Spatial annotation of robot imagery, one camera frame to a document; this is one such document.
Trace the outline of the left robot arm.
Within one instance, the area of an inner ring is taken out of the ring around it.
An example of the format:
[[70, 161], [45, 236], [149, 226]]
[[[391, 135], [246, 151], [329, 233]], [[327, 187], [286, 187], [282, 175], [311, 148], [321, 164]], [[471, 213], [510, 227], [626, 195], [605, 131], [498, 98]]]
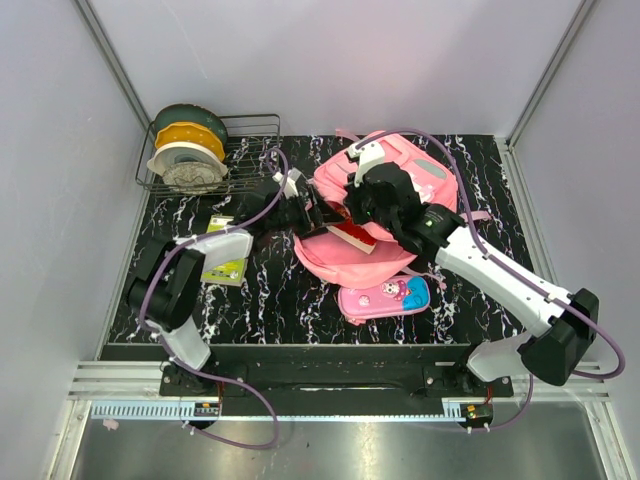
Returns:
[[317, 189], [304, 178], [268, 179], [245, 194], [222, 229], [149, 242], [126, 284], [125, 301], [140, 327], [158, 335], [169, 358], [184, 368], [180, 381], [190, 393], [206, 395], [216, 382], [216, 372], [207, 365], [210, 347], [193, 319], [202, 275], [248, 257], [273, 232], [312, 232], [322, 224], [321, 206]]

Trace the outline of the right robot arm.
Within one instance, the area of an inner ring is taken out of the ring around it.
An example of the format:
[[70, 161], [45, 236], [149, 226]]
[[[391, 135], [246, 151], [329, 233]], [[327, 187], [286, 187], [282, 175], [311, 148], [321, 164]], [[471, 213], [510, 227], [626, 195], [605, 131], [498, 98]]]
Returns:
[[522, 334], [483, 342], [454, 371], [454, 384], [476, 396], [500, 377], [532, 374], [564, 385], [595, 339], [599, 300], [586, 289], [555, 286], [482, 239], [449, 208], [420, 199], [408, 172], [392, 162], [351, 173], [344, 204], [356, 224], [388, 231], [419, 262], [451, 271], [501, 304], [523, 326]]

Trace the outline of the red treehouse book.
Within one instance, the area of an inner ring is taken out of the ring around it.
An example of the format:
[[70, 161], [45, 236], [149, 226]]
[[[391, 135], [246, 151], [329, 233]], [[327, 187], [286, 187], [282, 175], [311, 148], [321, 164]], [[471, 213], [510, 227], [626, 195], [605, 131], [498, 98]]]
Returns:
[[329, 206], [341, 215], [343, 220], [338, 224], [328, 226], [327, 230], [365, 254], [371, 254], [377, 240], [360, 225], [353, 223], [351, 215], [345, 207], [335, 202], [330, 202]]

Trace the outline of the green book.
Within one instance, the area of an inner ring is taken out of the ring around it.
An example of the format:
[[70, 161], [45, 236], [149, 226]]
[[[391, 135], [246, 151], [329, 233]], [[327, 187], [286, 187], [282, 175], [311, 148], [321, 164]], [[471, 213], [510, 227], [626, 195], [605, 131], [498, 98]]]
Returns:
[[[230, 216], [210, 217], [207, 233], [221, 230], [232, 218]], [[241, 287], [247, 269], [247, 259], [234, 259], [225, 264], [216, 266], [208, 272], [204, 272], [201, 281], [207, 284], [223, 285], [230, 287]]]

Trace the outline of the pink student backpack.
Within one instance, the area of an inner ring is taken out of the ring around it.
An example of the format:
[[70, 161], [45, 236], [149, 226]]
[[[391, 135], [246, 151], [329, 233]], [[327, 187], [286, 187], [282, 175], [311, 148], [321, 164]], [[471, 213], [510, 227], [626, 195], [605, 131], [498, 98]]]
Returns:
[[[385, 160], [396, 163], [409, 174], [422, 202], [457, 210], [458, 182], [449, 168], [399, 134], [385, 136], [379, 144], [384, 149]], [[343, 149], [315, 169], [313, 185], [327, 203], [344, 211], [344, 185], [347, 176], [356, 169]], [[304, 267], [319, 279], [351, 289], [384, 283], [416, 259], [403, 250], [389, 232], [374, 223], [348, 224], [347, 231], [360, 241], [358, 245], [341, 234], [327, 231], [305, 239], [295, 237], [294, 252]]]

